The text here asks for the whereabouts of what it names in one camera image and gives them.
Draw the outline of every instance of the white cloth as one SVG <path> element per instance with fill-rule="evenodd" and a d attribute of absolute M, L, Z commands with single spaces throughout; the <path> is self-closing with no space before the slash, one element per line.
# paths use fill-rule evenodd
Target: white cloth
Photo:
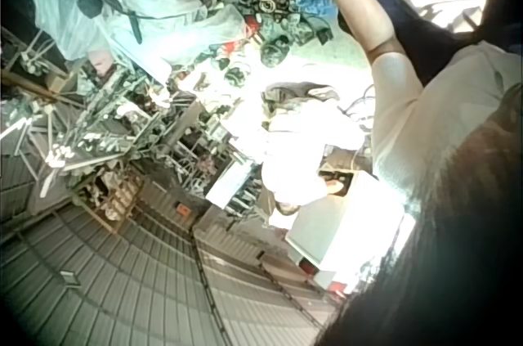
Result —
<path fill-rule="evenodd" d="M 335 100 L 298 98 L 285 107 L 270 122 L 261 179 L 276 201 L 305 205 L 327 195 L 318 176 L 325 146 L 357 150 L 364 134 Z"/>
<path fill-rule="evenodd" d="M 416 208 L 417 190 L 521 82 L 521 57 L 488 43 L 466 47 L 423 88 L 406 56 L 387 53 L 373 63 L 373 77 L 373 171 Z"/>

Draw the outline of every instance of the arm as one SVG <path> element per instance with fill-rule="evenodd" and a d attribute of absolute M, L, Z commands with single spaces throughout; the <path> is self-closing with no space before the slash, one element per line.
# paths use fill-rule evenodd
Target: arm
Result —
<path fill-rule="evenodd" d="M 392 22 L 376 0 L 334 0 L 372 64 L 388 52 L 405 54 Z"/>

